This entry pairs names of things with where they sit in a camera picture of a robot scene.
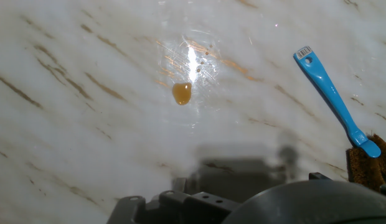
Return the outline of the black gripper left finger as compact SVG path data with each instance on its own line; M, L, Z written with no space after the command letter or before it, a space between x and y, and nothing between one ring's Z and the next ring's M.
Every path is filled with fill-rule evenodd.
M120 199L107 224L219 224L239 205L206 192L168 190L150 202L142 196Z

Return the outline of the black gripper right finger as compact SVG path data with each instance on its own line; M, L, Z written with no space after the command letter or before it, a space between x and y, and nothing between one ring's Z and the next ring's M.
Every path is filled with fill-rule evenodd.
M325 176L319 172L309 173L308 179L309 180L331 180L330 178L328 178L327 176Z

